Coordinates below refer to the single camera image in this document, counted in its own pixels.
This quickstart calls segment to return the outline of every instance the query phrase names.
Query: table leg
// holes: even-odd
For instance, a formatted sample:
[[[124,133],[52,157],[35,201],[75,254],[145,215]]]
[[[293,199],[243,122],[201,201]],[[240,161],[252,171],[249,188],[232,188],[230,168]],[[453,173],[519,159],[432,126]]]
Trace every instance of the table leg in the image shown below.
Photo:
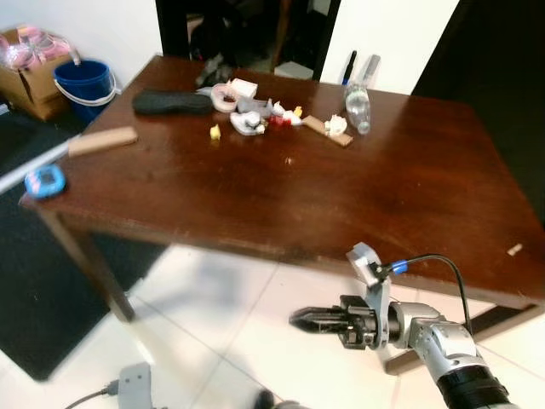
[[[93,287],[104,298],[110,310],[119,320],[131,321],[135,316],[135,311],[89,235],[84,231],[69,228],[56,213],[39,210],[38,214],[72,260],[91,281]]]
[[[274,44],[274,52],[272,53],[271,66],[269,72],[274,72],[274,68],[280,61],[280,53],[284,46],[286,34],[288,33],[288,25],[290,24],[290,11],[293,0],[280,0],[278,8],[278,26],[276,30],[276,43]]]
[[[523,309],[495,306],[471,319],[473,339],[483,341],[544,313],[545,308],[538,305]],[[384,370],[390,375],[400,375],[421,364],[416,352],[408,351],[384,362]]]

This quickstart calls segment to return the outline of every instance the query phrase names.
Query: white wall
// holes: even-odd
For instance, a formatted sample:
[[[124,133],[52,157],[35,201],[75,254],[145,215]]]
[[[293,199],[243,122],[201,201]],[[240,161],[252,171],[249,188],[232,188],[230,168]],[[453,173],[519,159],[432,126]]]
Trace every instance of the white wall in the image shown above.
[[[410,94],[457,0],[341,0],[321,81],[339,84],[352,50],[352,78],[372,54],[381,57],[370,88]]]
[[[0,28],[21,23],[64,36],[82,57],[104,61],[122,87],[162,52],[154,0],[0,0]]]

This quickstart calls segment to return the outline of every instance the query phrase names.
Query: black sponge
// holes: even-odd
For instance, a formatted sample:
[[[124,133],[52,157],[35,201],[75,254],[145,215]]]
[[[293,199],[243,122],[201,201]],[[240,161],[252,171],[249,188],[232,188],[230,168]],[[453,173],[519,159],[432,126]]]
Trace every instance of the black sponge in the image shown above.
[[[209,113],[212,100],[207,95],[183,91],[156,91],[144,89],[133,98],[136,113],[146,115],[159,113]]]

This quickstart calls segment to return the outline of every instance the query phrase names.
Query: blue bucket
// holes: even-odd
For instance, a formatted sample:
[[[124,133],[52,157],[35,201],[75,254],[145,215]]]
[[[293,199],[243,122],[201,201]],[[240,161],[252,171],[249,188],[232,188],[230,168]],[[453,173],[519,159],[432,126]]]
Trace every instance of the blue bucket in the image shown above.
[[[106,64],[82,60],[57,66],[54,82],[59,91],[70,100],[76,114],[86,123],[92,122],[116,94],[113,75]]]

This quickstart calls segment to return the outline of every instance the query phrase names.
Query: blue cable connector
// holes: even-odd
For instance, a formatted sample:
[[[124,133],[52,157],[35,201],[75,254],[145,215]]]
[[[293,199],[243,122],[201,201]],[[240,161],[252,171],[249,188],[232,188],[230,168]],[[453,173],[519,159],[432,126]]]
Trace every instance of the blue cable connector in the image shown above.
[[[392,271],[395,275],[400,275],[407,271],[407,261],[406,260],[399,260],[396,262],[390,263],[390,266],[392,266]]]

